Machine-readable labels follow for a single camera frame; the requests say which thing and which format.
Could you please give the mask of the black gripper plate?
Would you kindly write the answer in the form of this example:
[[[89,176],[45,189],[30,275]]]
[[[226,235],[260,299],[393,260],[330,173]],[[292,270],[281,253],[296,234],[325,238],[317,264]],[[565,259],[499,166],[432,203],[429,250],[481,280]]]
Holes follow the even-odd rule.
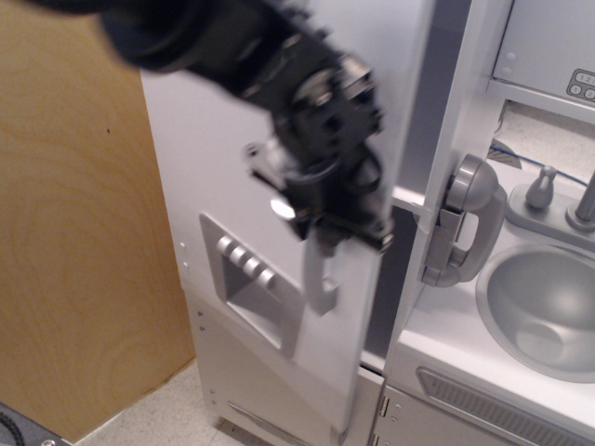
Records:
[[[374,204],[382,177],[380,162],[364,144],[353,151],[350,155],[336,152],[303,166],[277,141],[245,147],[251,176],[279,195],[271,198],[273,213],[301,241],[312,227],[317,228],[323,258],[332,258],[349,239],[379,253],[392,242],[392,219],[382,216]]]

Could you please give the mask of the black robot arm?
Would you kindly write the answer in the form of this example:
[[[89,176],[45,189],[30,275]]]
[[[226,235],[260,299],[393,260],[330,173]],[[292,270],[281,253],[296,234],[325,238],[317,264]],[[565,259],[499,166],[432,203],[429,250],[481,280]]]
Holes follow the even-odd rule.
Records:
[[[375,204],[382,166],[368,145],[382,113],[368,65],[333,48],[285,1],[46,1],[99,17],[117,54],[153,72],[192,72],[271,116],[246,149],[251,174],[284,197],[293,232],[325,256],[349,238],[378,251],[391,220]]]

